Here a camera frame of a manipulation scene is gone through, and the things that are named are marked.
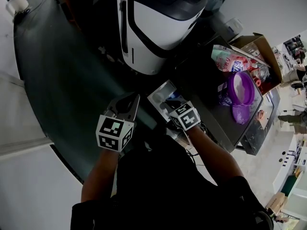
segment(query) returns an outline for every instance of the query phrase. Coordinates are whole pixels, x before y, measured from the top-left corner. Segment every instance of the white floor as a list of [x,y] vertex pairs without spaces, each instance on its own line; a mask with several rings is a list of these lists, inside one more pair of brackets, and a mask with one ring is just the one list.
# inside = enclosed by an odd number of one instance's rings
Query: white floor
[[[288,68],[285,66],[283,68],[283,74],[288,72]],[[259,177],[257,177],[257,168],[261,166],[261,164],[264,162],[264,160],[267,157],[267,154],[270,152],[270,149],[272,147],[272,143],[274,141],[274,137],[276,136],[277,132],[279,131],[294,131],[294,127],[290,126],[288,123],[283,123],[283,126],[281,127],[281,123],[278,120],[278,115],[285,115],[285,114],[294,114],[294,112],[287,112],[283,113],[283,110],[292,110],[292,104],[303,106],[305,105],[305,92],[301,92],[300,95],[297,95],[297,92],[294,91],[291,87],[285,87],[285,88],[278,88],[278,92],[281,98],[280,104],[278,106],[278,111],[276,114],[276,118],[274,123],[272,124],[267,137],[257,154],[257,156],[252,156],[246,154],[244,151],[241,150],[234,150],[232,152],[232,155],[234,156],[235,160],[239,164],[245,178],[249,182],[249,185],[260,201],[262,205],[266,205],[270,198],[273,196],[273,192],[269,192],[263,189],[263,186],[261,186],[261,180]],[[193,149],[190,150],[192,154],[195,154],[196,151]],[[200,158],[195,157],[196,164],[203,164]],[[204,166],[198,165],[199,172],[209,181],[214,182],[212,177],[207,172],[206,168]]]

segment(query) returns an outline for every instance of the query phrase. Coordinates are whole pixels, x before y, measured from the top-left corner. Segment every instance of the table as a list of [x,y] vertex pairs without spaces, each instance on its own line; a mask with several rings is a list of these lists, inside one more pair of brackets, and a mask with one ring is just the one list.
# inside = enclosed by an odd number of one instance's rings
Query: table
[[[28,1],[34,8],[41,2]],[[197,38],[206,42],[208,37],[212,37],[209,30]],[[146,97],[169,78],[179,88],[184,88],[185,77],[181,76],[186,75],[186,67],[189,67],[186,61],[180,64],[176,73],[173,65],[159,75],[145,76],[136,75],[126,65],[112,64],[97,50],[97,45],[66,20],[60,7],[52,0],[46,0],[19,25],[15,25],[14,43],[17,64],[34,113],[61,156],[82,179],[87,177],[101,151],[96,143],[95,129],[99,115],[109,102],[127,92],[138,91],[141,94],[135,139],[127,145],[128,149],[132,149],[138,137],[150,138],[153,130],[165,127],[164,119]],[[209,54],[211,51],[206,56],[208,64],[216,71],[217,67],[209,63]],[[210,79],[206,78],[208,84],[211,84]],[[221,75],[218,79],[224,81],[225,76]],[[199,97],[201,87],[204,87],[203,84],[198,82],[198,85],[184,88],[182,93],[193,101],[217,142],[232,151],[246,132],[253,115],[245,125],[238,125],[234,120],[234,126],[229,125],[230,108],[210,104],[208,96],[202,98],[204,92]]]

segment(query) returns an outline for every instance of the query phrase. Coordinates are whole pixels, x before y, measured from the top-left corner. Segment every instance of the purple plastic bowl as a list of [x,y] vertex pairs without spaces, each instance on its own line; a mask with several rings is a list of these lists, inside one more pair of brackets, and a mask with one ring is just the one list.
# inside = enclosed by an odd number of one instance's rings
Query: purple plastic bowl
[[[235,92],[234,81],[237,74],[240,75],[243,87],[245,88],[243,103],[240,102]],[[253,79],[246,72],[239,71],[232,74],[228,79],[228,96],[231,98],[232,105],[251,105],[255,98]]]

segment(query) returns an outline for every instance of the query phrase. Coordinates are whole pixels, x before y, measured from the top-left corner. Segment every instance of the cardboard box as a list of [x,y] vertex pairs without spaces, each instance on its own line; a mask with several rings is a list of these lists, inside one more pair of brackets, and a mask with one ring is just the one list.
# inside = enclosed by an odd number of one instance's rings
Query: cardboard box
[[231,43],[231,45],[242,49],[247,53],[249,52],[246,49],[248,46],[253,47],[253,44],[257,46],[264,61],[270,66],[269,72],[272,78],[271,82],[265,81],[259,87],[262,95],[264,95],[278,86],[282,82],[283,76],[277,63],[275,54],[273,53],[271,46],[269,45],[264,35],[254,33],[254,36],[241,36]]
[[284,193],[278,192],[271,198],[265,208],[271,209],[271,211],[277,216],[281,212],[287,201],[288,197],[286,197]]

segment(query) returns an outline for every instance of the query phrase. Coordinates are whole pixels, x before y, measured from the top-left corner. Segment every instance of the purple lid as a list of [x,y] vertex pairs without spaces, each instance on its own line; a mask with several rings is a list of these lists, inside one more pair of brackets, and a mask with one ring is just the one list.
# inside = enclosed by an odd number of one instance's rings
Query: purple lid
[[249,118],[249,105],[232,106],[232,115],[238,124],[245,124]]

